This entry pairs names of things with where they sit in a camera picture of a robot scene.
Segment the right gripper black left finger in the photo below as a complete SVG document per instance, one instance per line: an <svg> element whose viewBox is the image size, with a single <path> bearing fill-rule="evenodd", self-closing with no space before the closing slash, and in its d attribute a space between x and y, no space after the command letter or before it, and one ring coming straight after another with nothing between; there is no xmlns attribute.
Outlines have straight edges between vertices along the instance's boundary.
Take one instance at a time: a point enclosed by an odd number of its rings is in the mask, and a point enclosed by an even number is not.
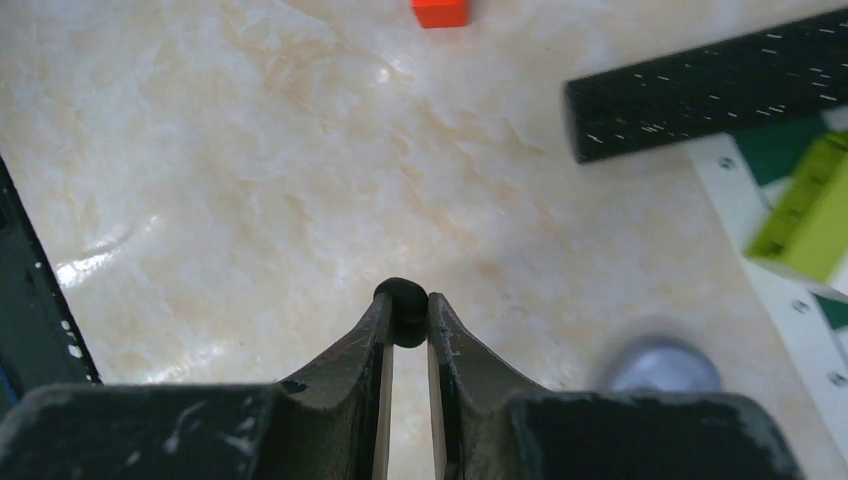
<svg viewBox="0 0 848 480"><path fill-rule="evenodd" d="M1 425L5 479L383 479L393 302L279 382L43 387Z"/></svg>

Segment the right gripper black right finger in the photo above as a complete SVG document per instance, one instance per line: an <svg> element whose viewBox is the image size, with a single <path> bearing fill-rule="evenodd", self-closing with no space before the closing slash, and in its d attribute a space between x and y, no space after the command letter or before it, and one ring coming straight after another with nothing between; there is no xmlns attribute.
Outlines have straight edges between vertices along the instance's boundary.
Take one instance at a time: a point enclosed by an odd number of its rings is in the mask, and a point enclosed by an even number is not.
<svg viewBox="0 0 848 480"><path fill-rule="evenodd" d="M428 300L439 479L800 479L774 419L729 393L548 390Z"/></svg>

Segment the black earbud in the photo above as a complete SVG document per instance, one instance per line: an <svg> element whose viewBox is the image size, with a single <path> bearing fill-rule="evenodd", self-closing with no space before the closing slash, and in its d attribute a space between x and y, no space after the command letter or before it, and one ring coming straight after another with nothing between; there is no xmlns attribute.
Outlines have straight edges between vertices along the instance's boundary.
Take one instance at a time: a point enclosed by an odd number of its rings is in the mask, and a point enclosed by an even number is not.
<svg viewBox="0 0 848 480"><path fill-rule="evenodd" d="M417 283L400 277L381 282L374 296L391 299L391 337L395 345L413 349L427 338L428 293Z"/></svg>

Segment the grey lavender earbud case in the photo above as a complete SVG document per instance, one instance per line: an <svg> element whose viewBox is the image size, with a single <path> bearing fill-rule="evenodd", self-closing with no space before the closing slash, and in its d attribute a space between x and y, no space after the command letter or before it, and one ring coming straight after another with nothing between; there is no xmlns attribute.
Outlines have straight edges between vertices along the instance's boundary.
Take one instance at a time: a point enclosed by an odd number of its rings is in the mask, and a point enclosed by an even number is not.
<svg viewBox="0 0 848 480"><path fill-rule="evenodd" d="M717 392L720 372L700 349L668 336L647 336L625 344L597 381L605 391Z"/></svg>

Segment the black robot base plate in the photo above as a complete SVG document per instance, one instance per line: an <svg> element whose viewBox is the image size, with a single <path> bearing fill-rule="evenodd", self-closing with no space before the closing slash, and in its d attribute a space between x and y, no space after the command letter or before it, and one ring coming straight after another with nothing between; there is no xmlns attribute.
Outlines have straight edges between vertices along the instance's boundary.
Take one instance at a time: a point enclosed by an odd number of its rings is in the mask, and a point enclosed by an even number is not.
<svg viewBox="0 0 848 480"><path fill-rule="evenodd" d="M30 391L100 374L5 165L1 166L1 415Z"/></svg>

